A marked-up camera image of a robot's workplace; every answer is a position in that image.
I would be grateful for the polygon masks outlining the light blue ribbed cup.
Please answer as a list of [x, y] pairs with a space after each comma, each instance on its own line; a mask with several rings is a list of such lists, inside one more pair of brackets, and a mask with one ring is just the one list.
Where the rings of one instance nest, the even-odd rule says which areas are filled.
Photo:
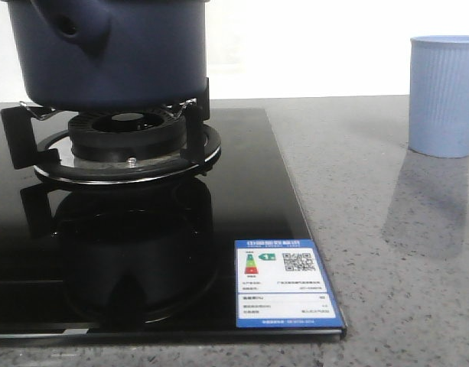
[[469, 155], [469, 35], [411, 39], [409, 149]]

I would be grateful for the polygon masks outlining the dark blue cooking pot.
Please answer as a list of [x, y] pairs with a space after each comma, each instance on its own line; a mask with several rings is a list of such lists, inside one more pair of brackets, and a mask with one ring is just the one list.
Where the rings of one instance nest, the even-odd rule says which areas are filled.
[[10, 1], [24, 87], [69, 111], [133, 110], [207, 86], [203, 1]]

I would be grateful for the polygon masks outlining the blue energy label sticker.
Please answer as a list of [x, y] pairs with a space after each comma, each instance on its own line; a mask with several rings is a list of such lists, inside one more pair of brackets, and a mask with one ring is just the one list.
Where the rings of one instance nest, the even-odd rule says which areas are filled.
[[313, 240], [245, 239], [234, 245], [238, 328], [345, 328]]

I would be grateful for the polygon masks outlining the black metal pot support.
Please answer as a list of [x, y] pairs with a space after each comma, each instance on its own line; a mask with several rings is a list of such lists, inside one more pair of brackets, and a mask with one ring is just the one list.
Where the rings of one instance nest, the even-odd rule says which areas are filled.
[[56, 109], [28, 106], [2, 109], [2, 125], [14, 168], [34, 168], [42, 180], [71, 185], [121, 185], [166, 180], [183, 174], [208, 171], [220, 156], [221, 140], [218, 132], [206, 125], [210, 118], [210, 94], [205, 89], [191, 99], [160, 104], [140, 112], [162, 109], [172, 117], [185, 117], [186, 142], [171, 153], [123, 162], [88, 161], [71, 151], [72, 142], [67, 128], [42, 141], [36, 141], [32, 122], [54, 117]]

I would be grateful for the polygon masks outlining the black glass gas stove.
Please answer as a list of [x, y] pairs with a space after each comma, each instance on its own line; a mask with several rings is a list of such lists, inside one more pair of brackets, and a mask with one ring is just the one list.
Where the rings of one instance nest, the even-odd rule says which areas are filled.
[[[71, 117], [34, 120], [35, 138]], [[313, 239], [266, 113], [217, 109], [210, 125], [222, 143], [207, 174], [75, 187], [16, 170], [0, 114], [0, 345], [346, 334], [345, 319], [341, 331], [236, 326], [234, 242]]]

